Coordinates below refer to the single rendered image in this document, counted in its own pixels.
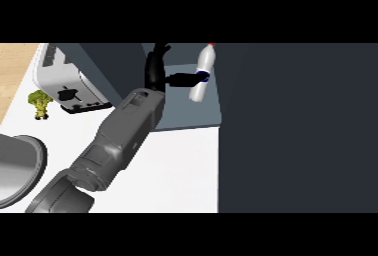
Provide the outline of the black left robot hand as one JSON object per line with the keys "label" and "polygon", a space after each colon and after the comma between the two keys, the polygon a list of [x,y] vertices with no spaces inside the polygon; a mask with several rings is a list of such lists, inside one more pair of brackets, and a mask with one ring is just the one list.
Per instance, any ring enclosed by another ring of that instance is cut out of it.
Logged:
{"label": "black left robot hand", "polygon": [[165,85],[171,87],[193,87],[205,78],[202,74],[175,73],[165,75],[163,55],[171,49],[166,43],[156,43],[147,53],[144,63],[144,87],[154,91],[165,91]]}

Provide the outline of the grey open cabinet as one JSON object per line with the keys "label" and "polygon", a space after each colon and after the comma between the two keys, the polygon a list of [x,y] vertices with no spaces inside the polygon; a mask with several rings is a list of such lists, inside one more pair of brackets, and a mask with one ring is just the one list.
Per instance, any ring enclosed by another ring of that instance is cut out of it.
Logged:
{"label": "grey open cabinet", "polygon": [[153,43],[57,43],[56,46],[113,106],[134,89],[163,89],[165,106],[156,131],[221,124],[214,72],[199,103],[188,99],[188,87],[162,84],[165,76],[194,73],[205,43],[168,43],[169,50],[154,57],[152,64],[147,54]]}

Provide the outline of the white plastic water bottle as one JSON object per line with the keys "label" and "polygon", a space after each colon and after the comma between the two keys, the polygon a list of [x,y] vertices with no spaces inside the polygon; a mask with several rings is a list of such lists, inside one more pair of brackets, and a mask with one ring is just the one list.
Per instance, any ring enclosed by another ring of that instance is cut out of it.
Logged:
{"label": "white plastic water bottle", "polygon": [[197,56],[196,73],[205,75],[205,78],[190,88],[188,99],[193,102],[200,102],[203,100],[214,62],[215,62],[214,44],[208,43],[203,49],[200,50],[199,56]]}

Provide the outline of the dark grey cabinet door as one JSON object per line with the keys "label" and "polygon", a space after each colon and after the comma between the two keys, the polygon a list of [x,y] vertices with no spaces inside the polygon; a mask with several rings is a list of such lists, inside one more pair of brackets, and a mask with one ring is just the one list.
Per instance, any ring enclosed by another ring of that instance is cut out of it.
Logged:
{"label": "dark grey cabinet door", "polygon": [[215,51],[219,211],[378,212],[378,44]]}

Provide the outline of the white toaster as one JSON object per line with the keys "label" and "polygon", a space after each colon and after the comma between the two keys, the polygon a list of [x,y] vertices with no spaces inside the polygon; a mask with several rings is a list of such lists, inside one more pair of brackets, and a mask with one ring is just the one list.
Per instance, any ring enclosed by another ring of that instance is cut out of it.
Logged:
{"label": "white toaster", "polygon": [[53,43],[38,45],[32,79],[36,87],[69,114],[112,107],[84,73]]}

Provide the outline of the green broccoli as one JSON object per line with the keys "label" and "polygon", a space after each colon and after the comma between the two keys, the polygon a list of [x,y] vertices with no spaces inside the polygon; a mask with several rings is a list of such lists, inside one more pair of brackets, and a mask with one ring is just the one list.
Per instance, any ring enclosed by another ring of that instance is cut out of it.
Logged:
{"label": "green broccoli", "polygon": [[47,119],[47,104],[53,98],[41,91],[36,90],[27,95],[27,103],[35,107],[35,119]]}

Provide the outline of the grey round sink basin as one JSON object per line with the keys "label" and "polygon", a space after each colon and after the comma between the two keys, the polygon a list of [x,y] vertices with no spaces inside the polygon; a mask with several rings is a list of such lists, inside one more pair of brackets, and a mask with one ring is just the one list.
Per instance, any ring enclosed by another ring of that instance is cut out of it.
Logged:
{"label": "grey round sink basin", "polygon": [[47,166],[47,148],[27,135],[0,134],[0,209],[11,206],[33,189]]}

